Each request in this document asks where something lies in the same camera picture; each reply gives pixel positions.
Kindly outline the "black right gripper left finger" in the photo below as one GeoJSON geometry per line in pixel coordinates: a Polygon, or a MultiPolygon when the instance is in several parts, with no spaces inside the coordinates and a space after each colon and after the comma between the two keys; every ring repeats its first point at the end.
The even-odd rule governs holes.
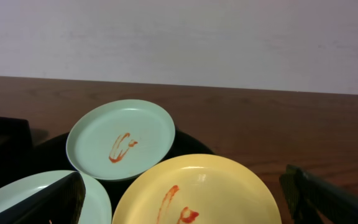
{"type": "Polygon", "coordinates": [[[85,195],[81,174],[72,172],[0,212],[0,224],[77,224],[85,195]]]}

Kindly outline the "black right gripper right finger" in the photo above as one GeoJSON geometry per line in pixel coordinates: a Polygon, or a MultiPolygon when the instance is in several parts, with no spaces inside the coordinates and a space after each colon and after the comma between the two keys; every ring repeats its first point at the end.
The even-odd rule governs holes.
{"type": "Polygon", "coordinates": [[[358,198],[297,166],[287,165],[279,182],[295,224],[358,224],[358,198]]]}

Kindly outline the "yellow plate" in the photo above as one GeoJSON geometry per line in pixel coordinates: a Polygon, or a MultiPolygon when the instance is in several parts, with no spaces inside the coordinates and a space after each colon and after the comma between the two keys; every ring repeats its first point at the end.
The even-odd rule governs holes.
{"type": "Polygon", "coordinates": [[[267,186],[238,162],[210,154],[166,160],[125,191],[113,224],[281,223],[267,186]]]}

